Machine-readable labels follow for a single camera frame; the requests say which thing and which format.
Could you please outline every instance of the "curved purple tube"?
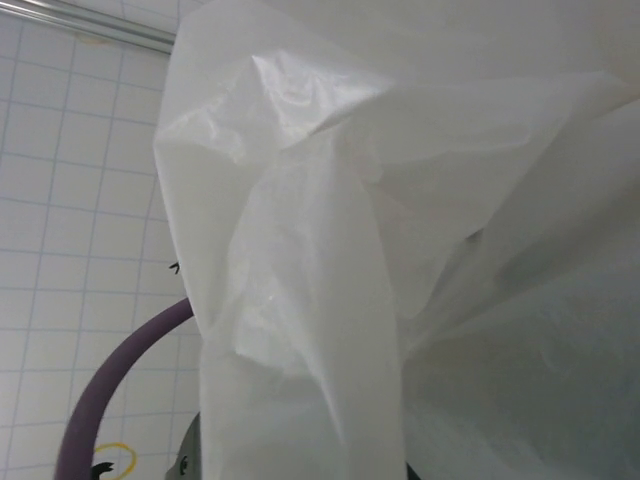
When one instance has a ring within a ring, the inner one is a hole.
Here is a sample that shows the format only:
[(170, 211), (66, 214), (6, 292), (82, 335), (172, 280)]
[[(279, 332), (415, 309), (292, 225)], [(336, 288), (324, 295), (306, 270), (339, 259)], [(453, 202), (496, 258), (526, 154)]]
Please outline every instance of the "curved purple tube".
[(98, 428), (116, 388), (144, 352), (192, 316), (189, 299), (180, 300), (133, 332), (109, 355), (71, 414), (60, 445), (54, 480), (91, 480)]

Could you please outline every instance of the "plastic bag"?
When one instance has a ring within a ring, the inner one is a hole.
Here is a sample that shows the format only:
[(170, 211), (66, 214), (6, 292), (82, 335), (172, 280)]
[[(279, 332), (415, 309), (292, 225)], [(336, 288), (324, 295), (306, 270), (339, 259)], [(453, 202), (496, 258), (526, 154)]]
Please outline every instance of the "plastic bag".
[(155, 153), (203, 478), (640, 476), (638, 14), (218, 0), (183, 22)]

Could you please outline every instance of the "white tiled wall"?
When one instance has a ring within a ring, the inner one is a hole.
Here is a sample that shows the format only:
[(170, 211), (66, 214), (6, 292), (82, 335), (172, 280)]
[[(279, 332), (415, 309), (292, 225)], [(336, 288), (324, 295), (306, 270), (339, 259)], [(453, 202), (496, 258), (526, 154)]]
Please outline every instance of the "white tiled wall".
[[(186, 8), (98, 3), (174, 21)], [(0, 15), (0, 480), (50, 479), (93, 372), (184, 297), (151, 150), (166, 65)], [(173, 462), (198, 407), (198, 349), (190, 322), (112, 399), (99, 441), (140, 454), (128, 478), (163, 478)]]
[(91, 10), (175, 32), (182, 17), (208, 0), (67, 0)]

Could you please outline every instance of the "yellow cord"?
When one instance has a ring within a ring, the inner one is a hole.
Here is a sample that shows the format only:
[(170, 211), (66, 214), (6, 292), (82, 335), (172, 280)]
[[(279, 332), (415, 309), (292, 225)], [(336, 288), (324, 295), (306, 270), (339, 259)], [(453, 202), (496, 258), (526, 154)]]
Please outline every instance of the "yellow cord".
[(109, 448), (121, 448), (121, 449), (126, 450), (127, 452), (129, 452), (129, 454), (131, 455), (131, 463), (129, 464), (129, 466), (127, 467), (127, 469), (124, 472), (122, 472), (117, 477), (105, 478), (104, 479), (104, 480), (122, 480), (124, 477), (126, 477), (131, 472), (133, 472), (134, 468), (136, 468), (136, 463), (138, 463), (138, 455), (133, 450), (133, 448), (129, 447), (128, 445), (125, 445), (124, 443), (120, 443), (120, 442), (104, 443), (102, 445), (97, 446), (96, 449), (95, 449), (95, 452), (98, 453), (98, 452), (101, 452), (103, 450), (107, 450)]

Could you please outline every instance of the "metal rod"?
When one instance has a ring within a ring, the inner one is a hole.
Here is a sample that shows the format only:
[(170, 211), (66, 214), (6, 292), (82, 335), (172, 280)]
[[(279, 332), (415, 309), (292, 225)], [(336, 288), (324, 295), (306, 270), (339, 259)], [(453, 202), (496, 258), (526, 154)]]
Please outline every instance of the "metal rod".
[(166, 54), (175, 41), (173, 33), (58, 0), (0, 0), (0, 12)]

